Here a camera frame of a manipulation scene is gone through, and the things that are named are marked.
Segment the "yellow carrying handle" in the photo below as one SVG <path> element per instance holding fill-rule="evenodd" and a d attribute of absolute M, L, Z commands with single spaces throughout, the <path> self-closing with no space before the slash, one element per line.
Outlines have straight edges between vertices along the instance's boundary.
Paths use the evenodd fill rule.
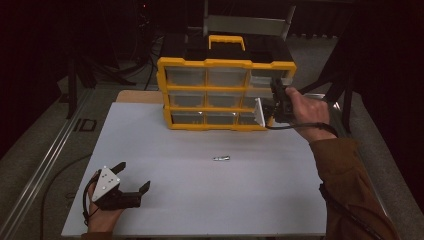
<path fill-rule="evenodd" d="M 209 35 L 209 49 L 212 48 L 213 42 L 240 43 L 241 49 L 243 49 L 243 51 L 246 51 L 246 48 L 244 47 L 243 38 L 240 36 Z"/>

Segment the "sleeve cuff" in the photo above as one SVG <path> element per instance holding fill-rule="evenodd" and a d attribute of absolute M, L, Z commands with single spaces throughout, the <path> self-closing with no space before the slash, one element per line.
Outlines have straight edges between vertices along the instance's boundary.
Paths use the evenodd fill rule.
<path fill-rule="evenodd" d="M 109 240 L 112 239 L 112 232 L 90 232 L 81 235 L 82 240 Z"/>
<path fill-rule="evenodd" d="M 358 143 L 353 139 L 318 140 L 309 145 L 322 180 L 327 176 L 342 174 L 352 168 L 363 167 L 357 154 Z"/>

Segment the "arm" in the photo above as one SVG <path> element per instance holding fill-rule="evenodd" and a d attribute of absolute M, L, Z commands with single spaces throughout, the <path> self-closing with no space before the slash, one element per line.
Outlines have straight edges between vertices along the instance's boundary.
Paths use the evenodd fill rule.
<path fill-rule="evenodd" d="M 88 189 L 88 196 L 90 198 L 89 214 L 87 233 L 81 235 L 83 240 L 111 240 L 112 232 L 118 222 L 124 209 L 103 211 L 99 209 L 96 204 L 91 201 L 96 184 L 92 183 Z"/>
<path fill-rule="evenodd" d="M 327 103 L 308 99 L 294 88 L 287 88 L 286 93 L 292 100 L 297 123 L 330 122 Z M 318 175 L 332 198 L 385 240 L 399 239 L 373 195 L 370 180 L 357 155 L 357 143 L 351 139 L 337 139 L 333 134 L 316 128 L 302 128 L 298 132 L 309 142 Z M 374 239 L 329 204 L 326 234 L 329 240 Z"/>

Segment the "wrist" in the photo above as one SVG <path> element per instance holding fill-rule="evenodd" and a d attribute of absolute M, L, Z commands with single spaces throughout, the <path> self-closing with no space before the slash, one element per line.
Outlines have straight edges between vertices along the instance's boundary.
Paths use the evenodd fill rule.
<path fill-rule="evenodd" d="M 116 222 L 94 221 L 89 222 L 87 232 L 113 232 Z"/>
<path fill-rule="evenodd" d="M 308 141 L 308 143 L 334 138 L 337 138 L 334 134 L 322 129 L 314 129 L 314 131 L 305 136 L 305 139 Z"/>

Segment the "brown sleeve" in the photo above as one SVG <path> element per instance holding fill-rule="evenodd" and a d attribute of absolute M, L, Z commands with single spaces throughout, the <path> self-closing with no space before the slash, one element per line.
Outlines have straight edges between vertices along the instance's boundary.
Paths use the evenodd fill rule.
<path fill-rule="evenodd" d="M 399 239 L 396 230 L 375 198 L 366 170 L 352 139 L 328 139 L 310 144 L 318 175 L 329 194 L 385 240 Z M 374 239 L 352 220 L 327 204 L 326 239 Z"/>
<path fill-rule="evenodd" d="M 112 240 L 112 232 L 92 232 L 81 235 L 82 240 Z"/>

